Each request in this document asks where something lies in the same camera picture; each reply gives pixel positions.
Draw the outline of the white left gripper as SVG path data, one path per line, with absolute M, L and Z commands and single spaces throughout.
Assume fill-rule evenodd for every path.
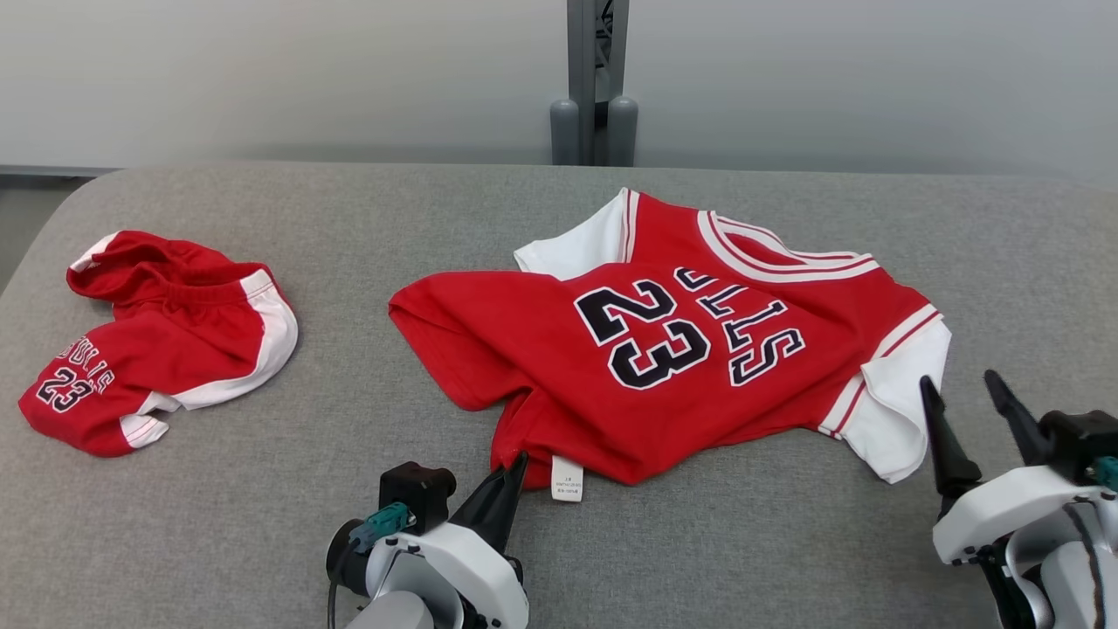
M 502 555 L 528 463 L 528 452 L 517 452 L 510 466 L 487 475 L 452 514 L 452 524 L 376 542 L 366 566 L 368 628 L 528 626 L 525 590 Z

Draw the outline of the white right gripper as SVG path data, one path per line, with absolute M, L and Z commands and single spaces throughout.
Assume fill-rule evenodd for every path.
M 1103 550 L 1105 488 L 1076 485 L 1040 466 L 1050 461 L 1052 441 L 1039 429 L 1038 419 L 997 371 L 984 371 L 983 382 L 995 410 L 1010 426 L 1022 461 L 1038 467 L 1013 469 L 982 485 L 982 471 L 967 458 L 947 421 L 946 404 L 934 379 L 920 378 L 935 490 L 942 501 L 956 501 L 934 526 L 935 553 L 940 562 L 966 562 L 980 547 L 1006 536 L 1013 539 L 1013 553 L 1022 560 L 1042 560 L 1062 544 L 1081 541 L 1065 512 L 1069 504 L 1083 521 L 1087 541 Z

